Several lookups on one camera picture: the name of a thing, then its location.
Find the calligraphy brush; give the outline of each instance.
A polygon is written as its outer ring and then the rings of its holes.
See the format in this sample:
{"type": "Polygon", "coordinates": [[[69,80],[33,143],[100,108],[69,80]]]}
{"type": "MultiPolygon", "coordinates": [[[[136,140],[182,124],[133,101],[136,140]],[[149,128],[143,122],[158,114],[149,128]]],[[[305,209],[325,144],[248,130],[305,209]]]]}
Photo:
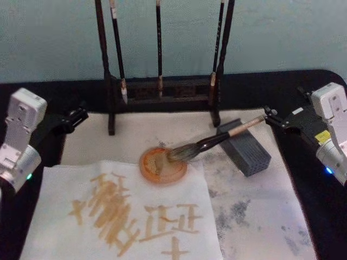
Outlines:
{"type": "Polygon", "coordinates": [[[213,105],[213,93],[216,85],[216,69],[217,69],[217,60],[218,60],[218,51],[219,51],[219,41],[221,38],[221,30],[222,30],[222,22],[223,22],[223,12],[224,12],[224,0],[221,0],[221,6],[219,10],[219,20],[218,20],[218,28],[217,28],[217,39],[216,39],[216,47],[215,47],[215,57],[213,60],[213,69],[211,74],[211,82],[210,82],[210,95],[209,95],[209,105],[213,105]]]}
{"type": "Polygon", "coordinates": [[[158,38],[158,82],[159,97],[163,96],[163,68],[162,68],[162,21],[160,18],[160,0],[157,0],[157,38],[158,38]]]}
{"type": "Polygon", "coordinates": [[[116,7],[115,7],[114,1],[115,0],[110,0],[112,24],[113,24],[113,31],[114,31],[115,47],[117,49],[119,74],[120,74],[120,78],[121,78],[121,83],[120,83],[121,94],[123,96],[124,102],[127,104],[128,103],[128,97],[127,97],[126,82],[125,82],[125,76],[124,76],[123,59],[122,59],[121,48],[120,48],[120,38],[119,38],[119,30],[118,30],[118,23],[117,23],[117,13],[116,13],[116,7]]]}
{"type": "Polygon", "coordinates": [[[226,133],[217,134],[215,136],[211,136],[203,140],[200,140],[199,142],[196,142],[194,144],[187,144],[187,145],[172,149],[167,153],[166,156],[169,162],[188,161],[194,158],[195,156],[197,156],[199,153],[205,152],[211,149],[212,147],[220,144],[221,142],[227,140],[228,138],[233,137],[237,134],[240,134],[243,131],[247,130],[248,128],[263,122],[264,120],[265,120],[265,116],[261,115],[249,122],[244,123],[241,126],[237,126],[229,130],[226,133]]]}

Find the ink stain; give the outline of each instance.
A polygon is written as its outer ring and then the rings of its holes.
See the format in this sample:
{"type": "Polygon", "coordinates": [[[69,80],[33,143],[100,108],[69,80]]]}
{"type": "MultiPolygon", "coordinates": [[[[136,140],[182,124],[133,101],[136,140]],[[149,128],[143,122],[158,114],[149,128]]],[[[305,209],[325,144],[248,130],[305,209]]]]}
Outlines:
{"type": "Polygon", "coordinates": [[[219,241],[223,241],[225,237],[226,230],[231,230],[232,226],[230,225],[231,219],[225,214],[223,208],[216,218],[216,228],[219,241]]]}
{"type": "Polygon", "coordinates": [[[208,193],[210,194],[210,198],[215,198],[218,195],[218,192],[208,189],[208,193]]]}
{"type": "Polygon", "coordinates": [[[311,241],[309,237],[309,233],[304,230],[299,231],[299,235],[301,237],[300,244],[305,246],[311,246],[311,241]]]}
{"type": "Polygon", "coordinates": [[[297,256],[299,254],[299,248],[296,243],[287,236],[285,236],[284,239],[286,240],[286,243],[289,246],[289,249],[292,251],[293,255],[297,256]]]}
{"type": "Polygon", "coordinates": [[[246,217],[246,210],[250,203],[250,199],[246,202],[239,201],[238,203],[234,204],[232,207],[232,214],[235,218],[236,223],[239,226],[249,226],[249,223],[245,221],[246,217]]]}

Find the brush tip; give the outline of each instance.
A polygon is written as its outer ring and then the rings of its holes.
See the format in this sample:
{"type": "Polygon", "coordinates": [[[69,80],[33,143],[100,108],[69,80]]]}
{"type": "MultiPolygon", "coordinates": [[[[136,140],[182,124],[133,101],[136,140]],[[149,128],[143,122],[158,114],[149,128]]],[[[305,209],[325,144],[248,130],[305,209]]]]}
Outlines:
{"type": "Polygon", "coordinates": [[[175,161],[189,161],[199,154],[199,147],[197,144],[187,144],[167,153],[169,162],[175,161]]]}

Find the bamboo brush handle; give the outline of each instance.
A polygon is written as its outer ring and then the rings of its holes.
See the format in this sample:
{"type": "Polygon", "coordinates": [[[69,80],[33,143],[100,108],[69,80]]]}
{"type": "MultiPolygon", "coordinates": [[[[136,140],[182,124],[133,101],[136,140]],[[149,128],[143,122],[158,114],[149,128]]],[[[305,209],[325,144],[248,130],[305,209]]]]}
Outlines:
{"type": "Polygon", "coordinates": [[[233,129],[231,129],[230,131],[228,131],[228,133],[229,133],[230,137],[233,137],[234,135],[240,134],[252,126],[255,126],[255,125],[263,122],[264,120],[265,120],[265,116],[261,115],[261,116],[255,118],[249,122],[244,123],[241,126],[237,126],[233,129]]]}

